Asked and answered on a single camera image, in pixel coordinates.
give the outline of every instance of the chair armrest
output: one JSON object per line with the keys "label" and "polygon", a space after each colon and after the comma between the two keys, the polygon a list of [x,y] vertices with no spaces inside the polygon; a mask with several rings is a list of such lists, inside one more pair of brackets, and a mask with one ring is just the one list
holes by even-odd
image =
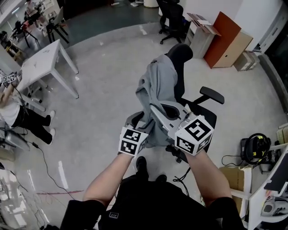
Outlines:
{"label": "chair armrest", "polygon": [[208,98],[211,98],[212,100],[214,100],[220,104],[224,104],[224,102],[225,102],[224,97],[220,93],[216,92],[215,90],[213,90],[211,88],[207,88],[207,87],[203,86],[200,89],[200,93],[207,96]]}

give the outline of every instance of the black pants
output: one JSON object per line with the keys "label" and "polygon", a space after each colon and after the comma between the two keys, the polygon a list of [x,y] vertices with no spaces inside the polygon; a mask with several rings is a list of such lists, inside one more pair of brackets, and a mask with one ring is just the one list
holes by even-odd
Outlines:
{"label": "black pants", "polygon": [[12,127],[22,127],[29,129],[36,137],[40,138],[46,144],[50,144],[52,141],[52,135],[47,132],[43,126],[49,126],[51,122],[50,115],[42,117],[33,110],[27,109],[24,112],[23,106],[20,107],[19,114],[12,125]]}

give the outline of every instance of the gray jacket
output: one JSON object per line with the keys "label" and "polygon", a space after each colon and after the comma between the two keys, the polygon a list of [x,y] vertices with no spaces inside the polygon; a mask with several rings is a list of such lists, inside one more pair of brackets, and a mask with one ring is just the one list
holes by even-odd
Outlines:
{"label": "gray jacket", "polygon": [[[166,55],[154,59],[148,66],[146,73],[140,78],[136,96],[140,100],[144,117],[141,121],[146,124],[152,119],[150,104],[156,105],[163,112],[164,109],[159,101],[175,102],[174,87],[178,75],[172,61]],[[162,128],[159,121],[154,119],[156,125],[152,129],[146,144],[146,148],[154,146],[167,146],[167,131]]]}

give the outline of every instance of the sneaker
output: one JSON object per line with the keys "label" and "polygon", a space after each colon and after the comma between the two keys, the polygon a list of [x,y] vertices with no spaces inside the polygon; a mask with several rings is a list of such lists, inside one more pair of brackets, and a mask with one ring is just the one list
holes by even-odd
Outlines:
{"label": "sneaker", "polygon": [[156,182],[167,182],[167,176],[164,174],[158,176]]}
{"label": "sneaker", "polygon": [[50,113],[49,113],[49,116],[51,118],[51,121],[50,121],[50,125],[52,124],[52,121],[53,121],[53,118],[55,117],[55,110],[52,110]]}
{"label": "sneaker", "polygon": [[134,6],[134,7],[139,6],[136,2],[131,2],[130,5],[131,5],[131,6]]}
{"label": "sneaker", "polygon": [[55,134],[56,134],[56,130],[55,130],[54,128],[51,129],[51,130],[50,130],[50,134],[51,134],[51,136],[52,136],[52,141],[51,141],[51,143],[50,143],[49,145],[52,145],[52,142],[53,142],[54,137],[55,137]]}
{"label": "sneaker", "polygon": [[145,157],[143,156],[140,156],[137,158],[136,160],[136,168],[137,168],[137,171],[140,171],[140,170],[145,170],[147,171],[147,161],[145,159]]}

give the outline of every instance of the white desk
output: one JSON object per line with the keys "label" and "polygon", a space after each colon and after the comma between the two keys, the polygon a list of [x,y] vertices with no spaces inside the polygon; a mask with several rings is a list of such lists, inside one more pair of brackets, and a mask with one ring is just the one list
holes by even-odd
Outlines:
{"label": "white desk", "polygon": [[262,217],[261,217],[262,207],[268,197],[267,190],[264,189],[264,187],[266,186],[267,183],[270,182],[272,176],[275,174],[279,165],[281,164],[284,156],[288,154],[287,144],[273,146],[272,149],[281,149],[282,155],[280,159],[278,160],[277,164],[272,169],[268,178],[265,180],[265,182],[260,186],[260,188],[254,194],[251,194],[251,193],[245,194],[244,192],[231,189],[231,193],[233,196],[237,196],[242,199],[249,200],[249,222],[244,223],[244,227],[246,227],[247,230],[254,230],[262,222]]}
{"label": "white desk", "polygon": [[[72,68],[75,74],[78,74],[79,71],[66,53],[65,49],[60,43],[60,40],[57,40],[50,45],[46,46],[36,54],[34,54],[31,58],[27,59],[22,67],[22,80],[20,81],[17,90],[22,91],[27,88],[29,85],[33,84],[36,81],[39,81],[41,85],[45,85],[41,78],[45,75],[51,73],[54,78],[56,78],[59,83],[70,93],[74,98],[78,98],[78,93],[67,84],[66,80],[58,73],[55,69],[56,58],[58,56],[58,52],[63,55],[69,66]],[[45,108],[38,103],[32,101],[30,98],[22,95],[23,100],[32,106],[36,107],[41,111],[45,111]]]}

